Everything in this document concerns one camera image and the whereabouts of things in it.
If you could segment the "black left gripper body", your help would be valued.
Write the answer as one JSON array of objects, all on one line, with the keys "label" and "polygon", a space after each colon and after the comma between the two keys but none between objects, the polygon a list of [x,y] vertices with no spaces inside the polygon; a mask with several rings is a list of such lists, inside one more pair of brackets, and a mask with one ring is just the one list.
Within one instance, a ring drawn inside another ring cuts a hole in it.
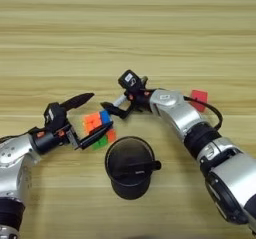
[{"label": "black left gripper body", "polygon": [[32,145],[35,151],[44,155],[58,146],[72,144],[79,146],[79,138],[73,127],[68,124],[56,131],[37,129],[31,132]]}]

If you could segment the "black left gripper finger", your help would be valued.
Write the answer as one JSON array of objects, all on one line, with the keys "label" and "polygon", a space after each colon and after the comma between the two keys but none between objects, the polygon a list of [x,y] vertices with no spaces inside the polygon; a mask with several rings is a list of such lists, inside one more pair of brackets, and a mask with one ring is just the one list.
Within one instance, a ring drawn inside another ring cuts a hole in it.
[{"label": "black left gripper finger", "polygon": [[76,109],[82,105],[84,105],[87,101],[89,101],[94,96],[93,93],[84,93],[77,95],[61,104],[61,107],[66,111],[71,109]]},{"label": "black left gripper finger", "polygon": [[95,128],[88,136],[78,141],[77,148],[86,149],[91,146],[96,141],[100,140],[112,128],[112,126],[113,122],[108,122]]}]

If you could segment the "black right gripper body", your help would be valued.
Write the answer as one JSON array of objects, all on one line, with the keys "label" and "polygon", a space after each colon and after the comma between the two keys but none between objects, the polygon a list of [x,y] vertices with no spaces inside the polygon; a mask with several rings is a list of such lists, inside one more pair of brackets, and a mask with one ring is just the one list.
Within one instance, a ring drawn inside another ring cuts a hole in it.
[{"label": "black right gripper body", "polygon": [[127,97],[127,100],[131,102],[131,107],[134,110],[150,111],[150,98],[153,93],[153,90],[139,89],[134,92],[126,91],[125,95]]}]

